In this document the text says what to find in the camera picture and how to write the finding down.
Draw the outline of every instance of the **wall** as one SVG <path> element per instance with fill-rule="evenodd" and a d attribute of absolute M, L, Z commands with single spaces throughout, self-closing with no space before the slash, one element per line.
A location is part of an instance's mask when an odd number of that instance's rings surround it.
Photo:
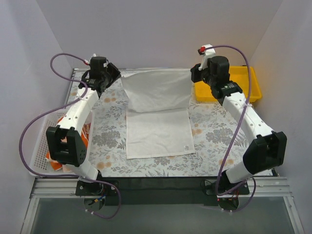
<path fill-rule="evenodd" d="M 192 67 L 207 43 L 237 46 L 251 58 L 282 0 L 37 2 L 63 51 L 83 58 L 97 53 L 119 68 L 138 68 Z M 218 52 L 244 64 L 235 51 Z"/>
<path fill-rule="evenodd" d="M 252 58 L 261 117 L 288 137 L 284 165 L 306 233 L 312 233 L 312 3 L 284 0 Z"/>
<path fill-rule="evenodd" d="M 34 181 L 20 161 L 20 134 L 39 113 L 64 102 L 68 83 L 50 71 L 50 58 L 62 50 L 35 0 L 2 0 L 0 21 L 0 232 L 17 234 Z M 55 65 L 71 75 L 65 58 Z M 28 162 L 38 129 L 23 144 Z"/>

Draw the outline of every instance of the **yellow plastic container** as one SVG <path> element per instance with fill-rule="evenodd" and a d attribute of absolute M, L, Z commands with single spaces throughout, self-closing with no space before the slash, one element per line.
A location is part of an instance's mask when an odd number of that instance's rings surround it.
<path fill-rule="evenodd" d="M 261 90 L 258 84 L 257 77 L 254 73 L 254 68 L 250 67 L 252 75 L 252 94 L 250 102 L 255 102 L 262 98 Z M 236 82 L 243 90 L 245 96 L 248 95 L 248 71 L 246 66 L 230 66 L 230 80 Z M 208 84 L 203 81 L 195 83 L 195 96 L 197 101 L 216 101 L 211 94 Z"/>

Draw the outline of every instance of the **perforated basket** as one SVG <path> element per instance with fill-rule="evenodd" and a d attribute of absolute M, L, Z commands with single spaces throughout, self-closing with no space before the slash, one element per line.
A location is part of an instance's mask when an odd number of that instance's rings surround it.
<path fill-rule="evenodd" d="M 30 164 L 29 164 L 30 168 L 33 169 L 35 172 L 45 174 L 45 175 L 74 174 L 74 173 L 64 173 L 62 169 L 55 171 L 51 167 L 50 162 L 47 161 L 45 157 L 47 152 L 49 151 L 45 132 L 48 127 L 56 126 L 58 119 L 64 116 L 66 112 L 67 110 L 59 110 L 59 111 L 50 113 L 44 117 L 41 129 L 40 129 L 40 132 L 39 132 L 36 144 L 35 144 L 34 152 L 31 157 Z M 93 125 L 94 125 L 94 115 L 92 111 L 89 113 L 85 122 L 85 124 L 89 124 L 89 123 L 91 123 L 90 133 L 89 133 L 89 141 L 91 141 L 92 133 L 93 133 Z M 90 146 L 91 146 L 91 143 L 88 144 L 86 159 L 89 158 Z"/>

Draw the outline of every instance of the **patterned table surface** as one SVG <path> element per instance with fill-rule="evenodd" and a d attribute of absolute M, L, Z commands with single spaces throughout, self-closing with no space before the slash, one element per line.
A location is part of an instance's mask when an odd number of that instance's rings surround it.
<path fill-rule="evenodd" d="M 123 76 L 142 70 L 124 70 Z M 81 79 L 83 70 L 77 70 L 74 79 Z M 78 83 L 70 87 L 68 101 L 73 101 Z M 120 79 L 116 81 L 94 105 L 95 123 L 91 142 L 90 162 L 103 176 L 216 176 L 224 154 L 231 141 L 236 121 L 219 103 L 202 103 L 195 100 L 194 92 L 189 115 L 196 153 L 183 156 L 127 159 L 126 157 L 126 107 L 128 97 Z M 225 169 L 242 160 L 248 142 L 239 131 Z M 271 176 L 271 171 L 260 173 Z"/>

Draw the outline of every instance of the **white cloth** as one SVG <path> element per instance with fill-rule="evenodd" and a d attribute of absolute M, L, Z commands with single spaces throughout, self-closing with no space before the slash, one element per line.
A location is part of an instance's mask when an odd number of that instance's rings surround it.
<path fill-rule="evenodd" d="M 154 70 L 122 78 L 129 97 L 127 158 L 178 156 L 195 152 L 188 114 L 191 73 Z"/>

